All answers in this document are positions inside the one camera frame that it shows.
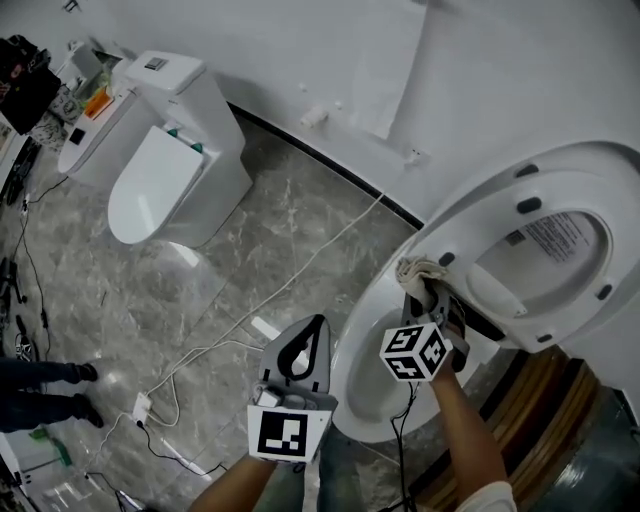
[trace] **green object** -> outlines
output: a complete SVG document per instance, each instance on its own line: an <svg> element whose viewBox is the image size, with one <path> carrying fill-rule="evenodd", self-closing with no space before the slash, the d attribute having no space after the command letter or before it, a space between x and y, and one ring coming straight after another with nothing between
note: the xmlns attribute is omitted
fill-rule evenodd
<svg viewBox="0 0 640 512"><path fill-rule="evenodd" d="M40 443L42 441L47 441L49 439L49 434L47 434L47 431L44 428L39 427L33 432L30 432L29 437L34 441Z"/></svg>
<svg viewBox="0 0 640 512"><path fill-rule="evenodd" d="M71 466L71 456L69 455L66 446L58 441L55 437L51 438L51 444L56 450L58 450L58 454L60 454L60 462L62 462L62 465L67 468Z"/></svg>

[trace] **orange object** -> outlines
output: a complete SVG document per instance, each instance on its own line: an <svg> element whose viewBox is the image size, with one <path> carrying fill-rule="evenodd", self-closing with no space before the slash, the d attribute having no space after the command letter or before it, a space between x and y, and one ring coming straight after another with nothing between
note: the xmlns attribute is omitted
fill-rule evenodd
<svg viewBox="0 0 640 512"><path fill-rule="evenodd" d="M113 98L107 94L107 88L102 87L91 97L84 109L84 114L89 119L95 119L112 103Z"/></svg>

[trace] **wooden base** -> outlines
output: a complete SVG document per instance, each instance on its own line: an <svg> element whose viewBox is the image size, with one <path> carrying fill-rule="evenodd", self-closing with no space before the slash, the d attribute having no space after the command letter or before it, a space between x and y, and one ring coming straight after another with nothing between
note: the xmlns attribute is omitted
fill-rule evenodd
<svg viewBox="0 0 640 512"><path fill-rule="evenodd" d="M519 353L480 410L505 460L518 510L527 510L560 475L600 404L601 387L589 367L558 348ZM456 482L449 452L409 488L416 503L455 510Z"/></svg>

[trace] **black shoe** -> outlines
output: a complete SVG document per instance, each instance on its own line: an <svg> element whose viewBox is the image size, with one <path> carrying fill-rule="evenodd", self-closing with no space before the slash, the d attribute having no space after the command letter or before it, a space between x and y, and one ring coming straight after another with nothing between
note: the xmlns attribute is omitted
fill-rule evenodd
<svg viewBox="0 0 640 512"><path fill-rule="evenodd" d="M78 365L77 368L78 373L80 374L80 380L88 380L90 382L98 380L98 372L93 365L85 363Z"/></svg>
<svg viewBox="0 0 640 512"><path fill-rule="evenodd" d="M93 408L93 405L91 405L91 402L89 402L89 399L86 396L76 394L73 395L73 398L76 400L78 408L80 409L79 418L87 420L95 427L104 427L104 421L102 420L100 413Z"/></svg>

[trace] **toilet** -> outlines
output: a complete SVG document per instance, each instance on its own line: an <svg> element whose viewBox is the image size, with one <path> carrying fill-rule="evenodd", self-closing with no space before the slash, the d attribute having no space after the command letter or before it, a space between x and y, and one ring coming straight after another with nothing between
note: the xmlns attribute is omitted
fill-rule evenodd
<svg viewBox="0 0 640 512"><path fill-rule="evenodd" d="M378 358L385 329L399 326L401 257L446 266L447 283L495 328L491 339L468 329L462 385L499 347L534 353L588 334L640 286L628 282L639 279L640 176L610 146L576 144L529 158L449 203L390 258L340 334L330 393L339 403L334 423L351 438L393 439L389 418L407 404L408 386ZM423 384L404 432L437 412Z"/></svg>
<svg viewBox="0 0 640 512"><path fill-rule="evenodd" d="M126 71L164 120L146 133L109 197L108 219L123 243L209 240L252 185L245 141L201 60L143 53Z"/></svg>
<svg viewBox="0 0 640 512"><path fill-rule="evenodd" d="M163 120L133 87L121 87L96 119L82 114L60 152L58 171L109 191L152 126Z"/></svg>

